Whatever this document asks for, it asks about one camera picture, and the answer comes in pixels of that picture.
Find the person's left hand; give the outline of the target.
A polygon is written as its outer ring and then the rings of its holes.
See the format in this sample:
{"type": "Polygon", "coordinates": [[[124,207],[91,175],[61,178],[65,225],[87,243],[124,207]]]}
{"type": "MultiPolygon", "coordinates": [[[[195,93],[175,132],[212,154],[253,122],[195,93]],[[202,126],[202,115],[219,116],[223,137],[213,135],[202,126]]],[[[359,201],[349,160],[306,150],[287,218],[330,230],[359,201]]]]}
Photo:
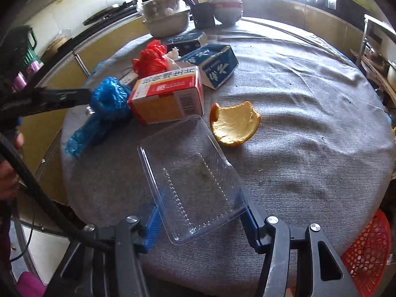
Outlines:
{"type": "Polygon", "coordinates": [[[19,186],[19,176],[8,161],[0,165],[0,200],[12,200],[16,197],[19,186]]]}

